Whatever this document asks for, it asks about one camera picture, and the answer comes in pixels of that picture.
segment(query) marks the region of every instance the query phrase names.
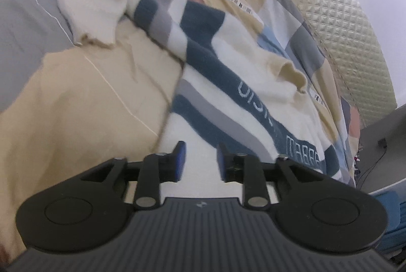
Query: quilted mat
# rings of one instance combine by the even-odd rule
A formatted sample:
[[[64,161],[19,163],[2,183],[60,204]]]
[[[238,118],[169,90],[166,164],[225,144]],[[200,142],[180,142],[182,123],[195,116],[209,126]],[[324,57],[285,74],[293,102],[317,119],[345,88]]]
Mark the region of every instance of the quilted mat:
[[[292,0],[334,71],[344,98],[358,108],[362,126],[396,109],[388,67],[357,0]]]

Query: bed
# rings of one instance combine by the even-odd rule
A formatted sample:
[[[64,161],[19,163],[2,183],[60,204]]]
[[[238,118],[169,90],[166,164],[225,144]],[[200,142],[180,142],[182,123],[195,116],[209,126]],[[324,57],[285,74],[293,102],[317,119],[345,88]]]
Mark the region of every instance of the bed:
[[[301,5],[0,0],[3,262],[24,249],[14,217],[26,198],[111,157],[141,160],[178,140],[188,145],[184,177],[163,184],[165,196],[238,196],[238,185],[220,181],[220,142],[263,162],[287,154],[354,186],[360,127],[393,108],[391,93],[380,114],[368,114],[378,95],[357,98],[362,86],[349,85],[348,63],[337,63],[346,57],[332,53],[333,38],[319,38]],[[390,89],[384,71],[368,85],[382,78]]]

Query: power cord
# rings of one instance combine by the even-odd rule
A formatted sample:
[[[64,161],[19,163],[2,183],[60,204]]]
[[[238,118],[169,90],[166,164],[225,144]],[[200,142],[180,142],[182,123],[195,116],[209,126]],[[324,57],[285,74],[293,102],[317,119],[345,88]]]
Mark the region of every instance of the power cord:
[[[383,156],[386,154],[386,151],[387,151],[387,150],[388,150],[388,147],[385,145],[385,152],[382,154],[382,156],[381,156],[371,167],[369,167],[367,170],[365,170],[364,173],[361,175],[361,177],[359,178],[359,180],[361,180],[361,178],[366,174],[366,172],[368,172],[368,170],[370,170],[369,173],[365,176],[365,178],[364,178],[364,180],[363,180],[361,186],[359,187],[359,189],[362,189],[362,187],[363,187],[363,185],[364,185],[364,183],[365,183],[365,180],[367,179],[367,177],[369,176],[369,174],[373,171],[373,169],[376,167],[377,163],[378,163],[378,162],[383,158]]]

